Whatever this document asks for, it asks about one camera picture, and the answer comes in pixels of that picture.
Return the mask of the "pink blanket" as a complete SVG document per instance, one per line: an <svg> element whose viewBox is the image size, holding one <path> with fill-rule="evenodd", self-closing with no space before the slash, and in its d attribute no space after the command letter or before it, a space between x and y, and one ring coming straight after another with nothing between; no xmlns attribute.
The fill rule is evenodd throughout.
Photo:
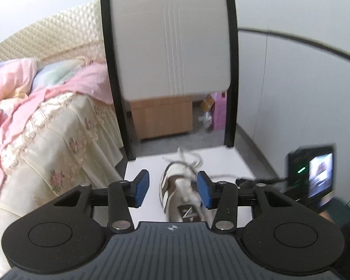
<svg viewBox="0 0 350 280"><path fill-rule="evenodd" d="M88 58L67 59L40 67L35 58L0 63L0 150L19 135L37 107L73 92L113 104L107 65ZM0 166L0 184L4 171Z"/></svg>

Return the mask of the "bed with floral cover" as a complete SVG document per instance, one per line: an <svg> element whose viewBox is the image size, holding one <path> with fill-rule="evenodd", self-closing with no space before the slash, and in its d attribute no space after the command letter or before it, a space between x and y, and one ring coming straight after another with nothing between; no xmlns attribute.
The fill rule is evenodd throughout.
<svg viewBox="0 0 350 280"><path fill-rule="evenodd" d="M77 185L119 181L122 147L113 104L65 92L37 107L0 150L0 278L10 268L1 247L7 227Z"/></svg>

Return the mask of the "black device with screen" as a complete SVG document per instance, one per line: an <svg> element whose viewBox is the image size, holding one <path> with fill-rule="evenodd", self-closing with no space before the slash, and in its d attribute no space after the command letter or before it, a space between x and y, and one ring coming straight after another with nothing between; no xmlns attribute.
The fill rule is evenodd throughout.
<svg viewBox="0 0 350 280"><path fill-rule="evenodd" d="M286 158L285 194L320 212L333 198L334 145L300 147Z"/></svg>

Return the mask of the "white brown sneaker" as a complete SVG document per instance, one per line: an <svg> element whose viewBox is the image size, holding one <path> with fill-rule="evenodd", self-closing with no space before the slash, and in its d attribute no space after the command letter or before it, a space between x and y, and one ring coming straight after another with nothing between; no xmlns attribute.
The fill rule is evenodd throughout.
<svg viewBox="0 0 350 280"><path fill-rule="evenodd" d="M212 224L214 214L202 202L196 185L196 175L196 170L182 161L170 162L165 168L159 196L166 221Z"/></svg>

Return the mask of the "crumpled plastic wrapper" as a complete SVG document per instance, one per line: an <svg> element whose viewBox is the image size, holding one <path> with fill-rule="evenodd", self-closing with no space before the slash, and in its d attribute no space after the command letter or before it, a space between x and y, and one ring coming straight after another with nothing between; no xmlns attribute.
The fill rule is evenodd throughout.
<svg viewBox="0 0 350 280"><path fill-rule="evenodd" d="M212 113L210 111L204 112L201 116L198 117L198 121L202 123L204 129L211 130L212 129Z"/></svg>

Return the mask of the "wooden drawer cabinet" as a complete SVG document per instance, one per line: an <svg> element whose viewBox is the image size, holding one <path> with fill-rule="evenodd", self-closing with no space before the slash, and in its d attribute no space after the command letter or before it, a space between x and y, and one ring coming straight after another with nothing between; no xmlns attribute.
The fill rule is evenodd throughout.
<svg viewBox="0 0 350 280"><path fill-rule="evenodd" d="M193 101L190 96L146 99L129 104L136 137L140 140L193 130Z"/></svg>

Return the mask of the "white black chair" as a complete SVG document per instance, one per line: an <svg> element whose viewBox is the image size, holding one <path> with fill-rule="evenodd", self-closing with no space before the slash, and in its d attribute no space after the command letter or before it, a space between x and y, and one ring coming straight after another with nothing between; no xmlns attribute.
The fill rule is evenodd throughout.
<svg viewBox="0 0 350 280"><path fill-rule="evenodd" d="M207 170L251 173L235 149L239 60L235 0L100 0L105 55L124 151L136 156L125 102L226 91L224 145Z"/></svg>

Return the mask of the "brown cardboard box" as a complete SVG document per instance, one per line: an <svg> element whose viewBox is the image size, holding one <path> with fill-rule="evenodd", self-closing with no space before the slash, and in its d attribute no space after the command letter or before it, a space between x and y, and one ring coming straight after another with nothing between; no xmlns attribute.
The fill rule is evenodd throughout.
<svg viewBox="0 0 350 280"><path fill-rule="evenodd" d="M216 97L217 97L217 93L213 92L208 94L203 101L200 104L200 107L202 109L203 112L211 112L211 110L213 110L214 105L216 103Z"/></svg>

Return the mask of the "white shoelace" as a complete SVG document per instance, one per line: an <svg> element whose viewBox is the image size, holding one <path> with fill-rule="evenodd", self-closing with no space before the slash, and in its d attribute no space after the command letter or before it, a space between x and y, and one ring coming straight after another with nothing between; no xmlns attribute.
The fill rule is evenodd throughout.
<svg viewBox="0 0 350 280"><path fill-rule="evenodd" d="M194 175L197 175L198 170L203 166L203 159L199 153L192 150L185 149L183 147L178 147L177 158L171 159L163 156L162 159L170 163L177 163L184 166Z"/></svg>

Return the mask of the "cream quilted headboard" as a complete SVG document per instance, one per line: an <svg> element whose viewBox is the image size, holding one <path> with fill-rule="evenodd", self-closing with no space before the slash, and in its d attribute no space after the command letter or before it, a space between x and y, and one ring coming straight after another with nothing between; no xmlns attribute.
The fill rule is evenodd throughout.
<svg viewBox="0 0 350 280"><path fill-rule="evenodd" d="M42 19L0 43L0 62L36 58L43 66L77 57L105 59L99 0Z"/></svg>

